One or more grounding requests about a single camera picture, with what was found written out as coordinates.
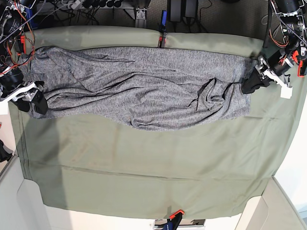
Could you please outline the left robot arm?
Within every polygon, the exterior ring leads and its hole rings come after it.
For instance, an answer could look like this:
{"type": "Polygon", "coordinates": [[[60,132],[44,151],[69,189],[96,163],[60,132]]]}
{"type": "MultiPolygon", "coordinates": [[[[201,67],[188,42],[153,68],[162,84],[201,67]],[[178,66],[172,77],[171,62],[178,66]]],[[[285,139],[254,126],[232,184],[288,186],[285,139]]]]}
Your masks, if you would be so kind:
{"type": "Polygon", "coordinates": [[[258,57],[251,76],[246,79],[241,91],[251,94],[260,87],[268,87],[271,82],[281,86],[281,98],[290,99],[293,88],[290,75],[286,72],[297,65],[297,76],[307,75],[307,28],[304,12],[305,0],[270,0],[268,1],[268,19],[263,47],[266,48],[269,40],[279,47],[269,58],[258,57]],[[271,31],[272,16],[280,22],[283,34],[283,43],[273,38],[271,31]]]}

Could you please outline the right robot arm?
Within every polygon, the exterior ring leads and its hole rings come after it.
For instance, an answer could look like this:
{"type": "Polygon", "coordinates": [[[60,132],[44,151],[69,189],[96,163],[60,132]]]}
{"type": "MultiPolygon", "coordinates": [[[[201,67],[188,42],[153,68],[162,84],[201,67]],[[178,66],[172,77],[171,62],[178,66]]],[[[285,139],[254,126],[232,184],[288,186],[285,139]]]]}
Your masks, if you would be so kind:
{"type": "Polygon", "coordinates": [[[44,115],[48,110],[44,82],[25,81],[21,67],[35,54],[35,37],[29,39],[24,28],[32,32],[34,0],[2,0],[0,2],[0,113],[8,113],[9,102],[20,111],[30,108],[44,115]]]}

